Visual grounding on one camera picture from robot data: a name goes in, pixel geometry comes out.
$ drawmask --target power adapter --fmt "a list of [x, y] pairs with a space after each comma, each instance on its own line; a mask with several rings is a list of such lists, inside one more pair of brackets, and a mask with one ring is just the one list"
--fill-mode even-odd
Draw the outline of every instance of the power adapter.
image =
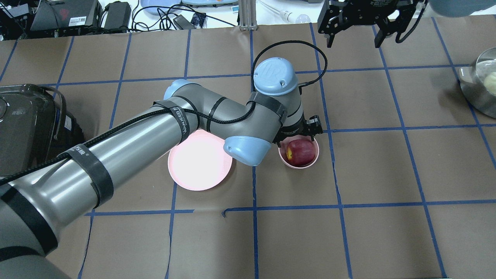
[[[131, 6], [127, 2], [113, 2], [107, 7], [107, 19], [105, 20], [105, 29], [120, 29], [129, 24], [131, 17]], [[116, 31], [115, 33], [126, 33], [126, 30]]]

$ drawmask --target red logo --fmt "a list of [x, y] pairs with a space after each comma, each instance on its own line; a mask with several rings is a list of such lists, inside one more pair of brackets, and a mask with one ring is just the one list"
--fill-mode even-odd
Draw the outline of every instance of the red logo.
[[59, 13], [62, 16], [62, 21], [64, 21], [67, 18], [67, 16], [69, 15], [69, 10], [62, 8]]

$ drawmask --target metal post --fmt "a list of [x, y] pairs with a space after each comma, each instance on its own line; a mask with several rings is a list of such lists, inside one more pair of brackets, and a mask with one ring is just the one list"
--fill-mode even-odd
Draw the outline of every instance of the metal post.
[[240, 30], [256, 30], [256, 1], [255, 0], [239, 0], [240, 10]]

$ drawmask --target metal pot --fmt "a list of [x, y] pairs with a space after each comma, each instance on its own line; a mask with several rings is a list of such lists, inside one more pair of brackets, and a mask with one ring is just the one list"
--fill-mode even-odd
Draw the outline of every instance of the metal pot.
[[460, 68], [458, 74], [465, 98], [480, 112], [496, 118], [496, 92], [484, 85], [485, 79], [494, 72], [496, 48], [484, 51], [469, 67]]

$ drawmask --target red apple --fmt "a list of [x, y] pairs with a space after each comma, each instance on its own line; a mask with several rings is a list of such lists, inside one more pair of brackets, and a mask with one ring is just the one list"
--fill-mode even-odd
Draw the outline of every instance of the red apple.
[[309, 164], [315, 158], [315, 148], [308, 139], [295, 139], [289, 142], [286, 149], [288, 162], [295, 167]]

